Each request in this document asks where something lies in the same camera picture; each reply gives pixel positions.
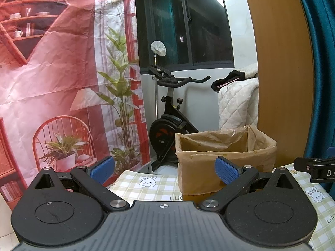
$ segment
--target circular pad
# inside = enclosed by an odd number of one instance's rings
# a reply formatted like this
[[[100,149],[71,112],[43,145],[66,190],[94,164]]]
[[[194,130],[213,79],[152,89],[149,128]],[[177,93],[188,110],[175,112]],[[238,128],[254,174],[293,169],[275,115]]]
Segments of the circular pad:
[[[47,202],[35,211],[36,218],[47,224],[62,223],[69,220],[73,214],[73,206],[61,201]]]
[[[224,218],[239,237],[267,247],[308,242],[317,224],[306,195],[284,188],[239,196],[228,205]]]
[[[293,209],[289,205],[274,201],[258,204],[254,212],[260,220],[270,224],[282,224],[293,216]]]
[[[103,211],[93,198],[56,188],[44,192],[36,199],[20,201],[12,213],[13,229],[22,241],[41,247],[67,245],[100,225]]]

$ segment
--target white floor tile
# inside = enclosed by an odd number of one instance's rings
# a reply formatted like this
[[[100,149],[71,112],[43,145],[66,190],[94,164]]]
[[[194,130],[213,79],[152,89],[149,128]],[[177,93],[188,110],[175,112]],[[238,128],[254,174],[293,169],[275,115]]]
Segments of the white floor tile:
[[[159,175],[173,175],[177,176],[177,168],[172,166],[161,166],[156,171],[156,174]]]
[[[0,195],[0,238],[2,236],[13,233],[13,228],[10,223],[10,216],[12,211],[9,206],[3,199],[2,195]]]
[[[0,238],[0,251],[11,251],[19,244],[15,233]]]

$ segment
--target plaid cloth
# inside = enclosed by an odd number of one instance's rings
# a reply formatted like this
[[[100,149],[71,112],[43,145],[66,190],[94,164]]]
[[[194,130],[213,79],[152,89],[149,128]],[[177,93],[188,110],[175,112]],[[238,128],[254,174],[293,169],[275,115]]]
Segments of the plaid cloth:
[[[125,171],[108,189],[125,199],[130,205],[135,200],[183,200],[177,177],[170,175],[151,175]]]
[[[335,250],[335,201],[320,184],[310,183],[310,174],[297,172],[293,164],[285,166],[308,196],[318,214],[318,224],[309,245],[315,251]]]

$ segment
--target bike handlebar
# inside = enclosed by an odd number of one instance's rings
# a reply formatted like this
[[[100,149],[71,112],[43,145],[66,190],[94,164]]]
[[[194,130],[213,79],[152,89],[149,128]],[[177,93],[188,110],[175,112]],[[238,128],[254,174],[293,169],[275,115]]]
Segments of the bike handlebar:
[[[198,79],[192,79],[191,77],[187,78],[175,78],[175,77],[168,77],[164,78],[162,80],[157,81],[157,85],[162,86],[162,87],[168,87],[168,88],[180,88],[187,83],[193,82],[193,83],[204,83],[207,80],[210,80],[210,76],[205,77],[202,80]]]

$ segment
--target white wall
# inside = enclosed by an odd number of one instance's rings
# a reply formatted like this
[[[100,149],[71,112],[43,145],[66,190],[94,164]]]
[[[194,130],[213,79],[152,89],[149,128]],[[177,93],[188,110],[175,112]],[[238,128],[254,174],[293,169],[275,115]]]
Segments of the white wall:
[[[225,0],[229,24],[232,34],[235,68],[243,68],[257,62],[254,30],[247,0]],[[216,79],[225,78],[233,69],[200,69],[174,72],[176,77],[192,77],[202,79],[207,75],[211,79],[204,84],[189,83],[175,89],[174,102],[183,98],[181,112],[199,131],[217,130],[219,127],[219,111],[217,93],[211,89]],[[155,85],[151,75],[142,75],[142,89],[145,117],[148,130],[155,120]],[[158,116],[164,112],[164,103],[160,101],[166,95],[167,88],[158,87]]]

